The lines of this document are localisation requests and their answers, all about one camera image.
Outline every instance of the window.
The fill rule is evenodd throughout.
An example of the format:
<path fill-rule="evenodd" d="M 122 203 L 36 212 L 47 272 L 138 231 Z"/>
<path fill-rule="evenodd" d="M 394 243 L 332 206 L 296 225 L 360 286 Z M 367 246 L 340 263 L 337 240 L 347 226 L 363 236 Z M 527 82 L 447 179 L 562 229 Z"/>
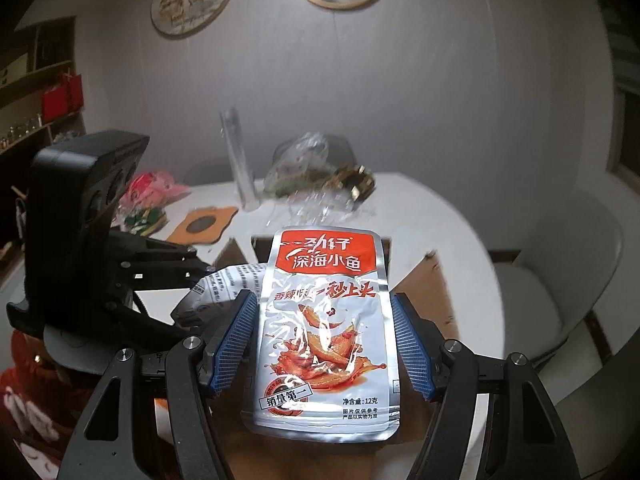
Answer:
<path fill-rule="evenodd" d="M 607 27 L 614 74 L 609 171 L 640 193 L 640 49 L 607 0 L 598 0 Z"/>

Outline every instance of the red packet label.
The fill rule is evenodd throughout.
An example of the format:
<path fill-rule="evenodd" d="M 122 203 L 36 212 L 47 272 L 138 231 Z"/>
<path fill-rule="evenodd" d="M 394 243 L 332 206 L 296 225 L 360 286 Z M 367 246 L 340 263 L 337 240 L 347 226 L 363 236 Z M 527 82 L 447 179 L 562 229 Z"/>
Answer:
<path fill-rule="evenodd" d="M 290 273 L 359 276 L 376 269 L 374 239 L 353 232 L 284 231 L 276 267 Z"/>

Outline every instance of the pink bag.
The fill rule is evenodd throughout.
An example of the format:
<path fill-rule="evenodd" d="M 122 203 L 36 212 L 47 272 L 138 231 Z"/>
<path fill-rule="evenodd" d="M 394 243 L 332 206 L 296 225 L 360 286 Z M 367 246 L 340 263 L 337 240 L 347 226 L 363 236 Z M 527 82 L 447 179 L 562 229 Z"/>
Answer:
<path fill-rule="evenodd" d="M 166 171 L 143 173 L 129 184 L 127 192 L 120 199 L 120 206 L 128 210 L 162 207 L 188 192 L 188 186 L 176 184 Z"/>

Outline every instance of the snack packet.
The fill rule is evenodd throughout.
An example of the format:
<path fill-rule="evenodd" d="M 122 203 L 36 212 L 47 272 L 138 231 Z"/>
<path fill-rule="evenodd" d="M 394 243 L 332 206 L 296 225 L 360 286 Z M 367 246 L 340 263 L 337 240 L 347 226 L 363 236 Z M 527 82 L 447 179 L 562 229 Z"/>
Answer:
<path fill-rule="evenodd" d="M 187 292 L 172 310 L 171 317 L 182 327 L 204 326 L 228 308 L 244 288 L 260 295 L 267 264 L 233 265 L 208 274 Z"/>
<path fill-rule="evenodd" d="M 396 336 L 382 242 L 373 232 L 313 226 L 277 233 L 256 339 L 242 412 L 250 430 L 369 442 L 398 428 Z"/>

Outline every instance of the clear plastic bag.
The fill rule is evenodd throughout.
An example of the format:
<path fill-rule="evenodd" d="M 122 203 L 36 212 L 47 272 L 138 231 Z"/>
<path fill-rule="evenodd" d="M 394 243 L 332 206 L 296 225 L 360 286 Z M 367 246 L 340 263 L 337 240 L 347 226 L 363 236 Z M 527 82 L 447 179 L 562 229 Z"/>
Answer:
<path fill-rule="evenodd" d="M 319 189 L 297 191 L 286 198 L 273 201 L 273 210 L 264 226 L 274 234 L 286 226 L 334 225 L 352 226 L 368 221 L 375 209 L 364 204 L 356 206 L 346 190 Z"/>
<path fill-rule="evenodd" d="M 298 190 L 318 189 L 335 168 L 327 162 L 329 143 L 323 134 L 308 132 L 289 146 L 264 179 L 264 190 L 287 196 Z"/>

